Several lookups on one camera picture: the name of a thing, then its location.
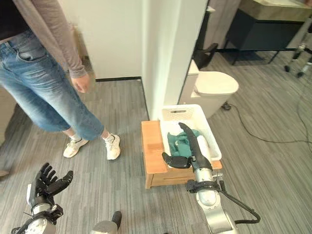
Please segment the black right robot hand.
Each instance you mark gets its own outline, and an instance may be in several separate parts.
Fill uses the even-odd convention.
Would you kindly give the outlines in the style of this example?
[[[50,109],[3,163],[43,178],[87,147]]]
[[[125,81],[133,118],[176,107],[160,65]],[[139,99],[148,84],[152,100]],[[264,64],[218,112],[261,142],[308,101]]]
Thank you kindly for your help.
[[[180,128],[186,133],[190,142],[192,156],[189,158],[183,156],[169,156],[166,152],[162,153],[163,160],[172,168],[187,169],[192,166],[193,170],[198,168],[207,168],[213,170],[210,161],[201,153],[197,138],[186,124],[179,122]]]

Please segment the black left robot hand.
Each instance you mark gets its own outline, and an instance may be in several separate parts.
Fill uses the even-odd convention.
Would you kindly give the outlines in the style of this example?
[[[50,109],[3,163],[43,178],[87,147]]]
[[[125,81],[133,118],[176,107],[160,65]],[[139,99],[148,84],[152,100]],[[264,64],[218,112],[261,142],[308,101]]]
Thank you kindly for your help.
[[[73,177],[74,172],[69,170],[64,177],[58,178],[50,163],[43,164],[27,190],[27,203],[32,214],[35,214],[40,205],[52,208],[55,205],[54,196],[65,190]]]

